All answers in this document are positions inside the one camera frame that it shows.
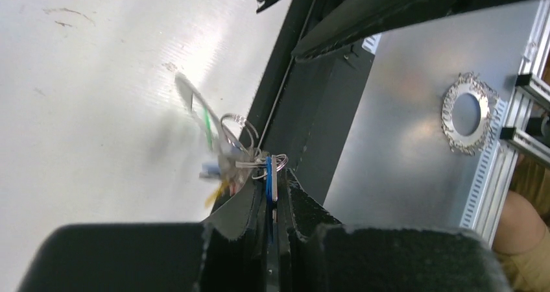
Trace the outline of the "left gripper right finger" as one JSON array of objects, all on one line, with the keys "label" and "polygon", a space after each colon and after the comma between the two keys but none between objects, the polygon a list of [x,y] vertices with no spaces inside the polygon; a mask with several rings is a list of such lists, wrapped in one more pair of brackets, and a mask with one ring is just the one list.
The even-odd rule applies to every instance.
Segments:
[{"label": "left gripper right finger", "polygon": [[278,178],[280,291],[327,291],[322,237],[341,222],[312,198],[292,169]]}]

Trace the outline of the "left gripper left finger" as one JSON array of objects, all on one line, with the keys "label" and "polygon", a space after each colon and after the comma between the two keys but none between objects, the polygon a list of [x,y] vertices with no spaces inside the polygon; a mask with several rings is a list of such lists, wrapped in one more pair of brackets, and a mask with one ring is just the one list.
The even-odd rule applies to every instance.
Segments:
[{"label": "left gripper left finger", "polygon": [[265,290],[265,205],[261,184],[249,179],[204,220],[199,291]]}]

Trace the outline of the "blue tagged key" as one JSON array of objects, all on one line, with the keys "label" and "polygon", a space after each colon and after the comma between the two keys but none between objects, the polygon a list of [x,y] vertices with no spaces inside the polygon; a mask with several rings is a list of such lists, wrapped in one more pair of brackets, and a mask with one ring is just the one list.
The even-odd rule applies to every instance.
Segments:
[{"label": "blue tagged key", "polygon": [[276,231],[277,223],[277,209],[276,203],[278,201],[278,165],[276,155],[267,156],[265,158],[265,196],[267,202],[268,211],[268,239],[269,243],[274,242],[274,232]]}]

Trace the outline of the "metal keyring with coloured keys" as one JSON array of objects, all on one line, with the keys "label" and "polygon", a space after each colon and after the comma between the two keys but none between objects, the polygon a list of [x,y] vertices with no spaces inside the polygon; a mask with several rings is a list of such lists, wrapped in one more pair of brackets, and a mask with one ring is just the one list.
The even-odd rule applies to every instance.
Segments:
[{"label": "metal keyring with coloured keys", "polygon": [[216,157],[212,162],[204,162],[199,174],[200,178],[219,181],[205,206],[213,205],[225,193],[235,195],[249,178],[262,180],[265,186],[267,156],[276,155],[278,172],[284,169],[288,156],[271,154],[258,147],[255,141],[259,133],[246,117],[234,113],[217,116],[183,73],[175,75],[174,84],[186,110],[205,134],[209,151]]}]

